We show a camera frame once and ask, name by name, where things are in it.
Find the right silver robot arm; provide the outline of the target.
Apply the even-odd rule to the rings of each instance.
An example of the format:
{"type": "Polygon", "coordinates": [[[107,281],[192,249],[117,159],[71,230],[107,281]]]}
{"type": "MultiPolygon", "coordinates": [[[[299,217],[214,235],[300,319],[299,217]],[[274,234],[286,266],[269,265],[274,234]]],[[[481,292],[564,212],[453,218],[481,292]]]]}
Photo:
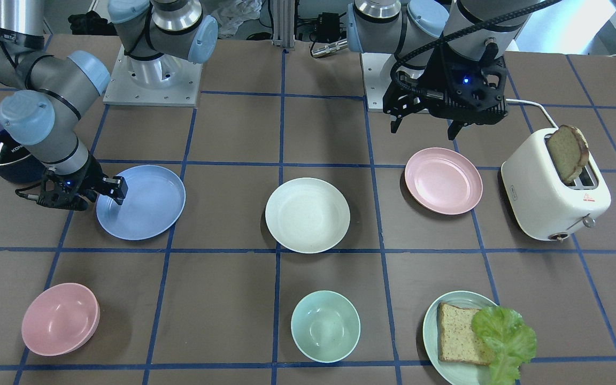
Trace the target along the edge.
{"type": "MultiPolygon", "coordinates": [[[[107,13],[137,83],[167,83],[147,75],[164,58],[202,64],[212,56],[219,24],[198,1],[109,1],[107,13]]],[[[110,177],[75,133],[75,125],[105,93],[110,72],[100,59],[74,51],[66,59],[44,51],[43,3],[0,1],[0,83],[15,89],[0,102],[0,124],[44,165],[37,194],[16,194],[48,208],[83,211],[100,195],[121,205],[129,186],[110,177]]]]}

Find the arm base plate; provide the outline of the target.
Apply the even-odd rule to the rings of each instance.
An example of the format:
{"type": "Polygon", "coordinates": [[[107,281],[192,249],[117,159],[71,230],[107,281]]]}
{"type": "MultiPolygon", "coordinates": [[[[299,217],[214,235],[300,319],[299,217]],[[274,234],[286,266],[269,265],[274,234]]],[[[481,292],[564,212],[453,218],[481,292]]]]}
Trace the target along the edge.
{"type": "Polygon", "coordinates": [[[383,97],[391,83],[390,70],[396,58],[387,53],[360,53],[360,56],[367,110],[383,112],[383,97]]]}
{"type": "Polygon", "coordinates": [[[163,55],[140,61],[118,51],[103,102],[124,106],[196,107],[203,64],[163,55]]]}

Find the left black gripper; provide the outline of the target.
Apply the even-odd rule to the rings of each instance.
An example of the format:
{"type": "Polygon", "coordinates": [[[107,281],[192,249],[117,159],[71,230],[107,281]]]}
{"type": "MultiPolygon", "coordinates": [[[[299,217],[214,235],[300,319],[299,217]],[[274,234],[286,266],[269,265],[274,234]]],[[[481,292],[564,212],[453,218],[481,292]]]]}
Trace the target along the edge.
{"type": "Polygon", "coordinates": [[[452,120],[449,141],[472,124],[497,124],[509,112],[506,75],[505,60],[496,45],[482,47],[478,60],[465,58],[448,45],[436,47],[419,78],[399,76],[399,82],[411,90],[392,81],[384,93],[383,112],[390,115],[390,131],[396,134],[404,117],[424,109],[433,117],[452,120]]]}

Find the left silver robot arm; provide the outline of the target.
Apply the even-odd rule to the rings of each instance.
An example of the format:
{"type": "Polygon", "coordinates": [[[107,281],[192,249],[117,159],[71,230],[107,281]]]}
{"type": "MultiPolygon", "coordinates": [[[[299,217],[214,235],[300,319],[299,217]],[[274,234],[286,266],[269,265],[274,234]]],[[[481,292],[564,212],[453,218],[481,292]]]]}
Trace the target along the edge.
{"type": "Polygon", "coordinates": [[[396,133],[426,110],[451,121],[448,139],[467,125],[506,117],[504,54],[540,1],[354,1],[346,14],[351,51],[391,56],[381,110],[396,133]]]}

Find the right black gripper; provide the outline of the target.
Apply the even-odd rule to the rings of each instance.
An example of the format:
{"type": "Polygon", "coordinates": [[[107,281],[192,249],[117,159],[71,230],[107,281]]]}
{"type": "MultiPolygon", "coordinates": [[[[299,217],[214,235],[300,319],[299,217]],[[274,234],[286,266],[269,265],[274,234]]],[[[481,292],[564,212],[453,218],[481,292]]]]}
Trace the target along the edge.
{"type": "Polygon", "coordinates": [[[16,195],[47,208],[84,211],[88,202],[98,195],[108,196],[122,206],[129,187],[122,176],[108,177],[93,155],[77,171],[61,175],[52,167],[42,174],[42,180],[27,188],[16,190],[16,195]]]}

